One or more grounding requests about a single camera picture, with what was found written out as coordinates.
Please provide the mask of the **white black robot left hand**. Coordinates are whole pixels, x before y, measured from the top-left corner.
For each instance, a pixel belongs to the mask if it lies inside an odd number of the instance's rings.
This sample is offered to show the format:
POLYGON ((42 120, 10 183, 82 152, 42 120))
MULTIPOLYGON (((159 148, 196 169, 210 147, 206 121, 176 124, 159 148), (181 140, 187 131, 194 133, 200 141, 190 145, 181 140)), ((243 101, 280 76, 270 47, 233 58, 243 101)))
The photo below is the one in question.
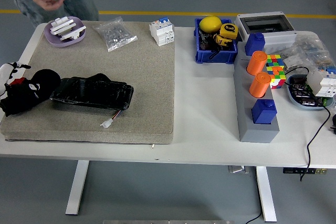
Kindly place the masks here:
POLYGON ((19 68, 30 69, 31 66, 20 62, 5 63, 1 66, 1 95, 5 94, 6 85, 9 80, 13 78, 13 74, 16 73, 19 68))

